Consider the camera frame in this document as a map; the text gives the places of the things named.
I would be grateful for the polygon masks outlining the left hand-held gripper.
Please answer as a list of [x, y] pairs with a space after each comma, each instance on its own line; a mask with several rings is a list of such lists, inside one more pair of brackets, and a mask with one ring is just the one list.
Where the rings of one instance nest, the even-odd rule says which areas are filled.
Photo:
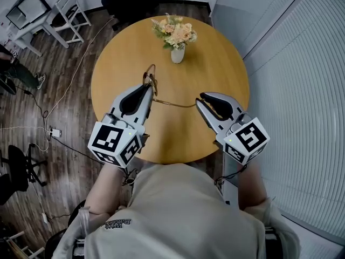
[[110, 112], [95, 123], [87, 145], [97, 159], [126, 168], [141, 152], [153, 97], [153, 87], [139, 84], [114, 99]]

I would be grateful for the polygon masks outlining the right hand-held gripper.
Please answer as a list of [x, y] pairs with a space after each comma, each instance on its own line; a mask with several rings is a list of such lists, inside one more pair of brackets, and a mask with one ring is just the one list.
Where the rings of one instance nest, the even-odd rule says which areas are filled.
[[[270, 141], [268, 133], [258, 118], [243, 112], [235, 98], [218, 92], [202, 92], [200, 98], [196, 98], [196, 108], [216, 133], [216, 141], [225, 154], [246, 165], [265, 149]], [[228, 128], [229, 119], [235, 121]]]

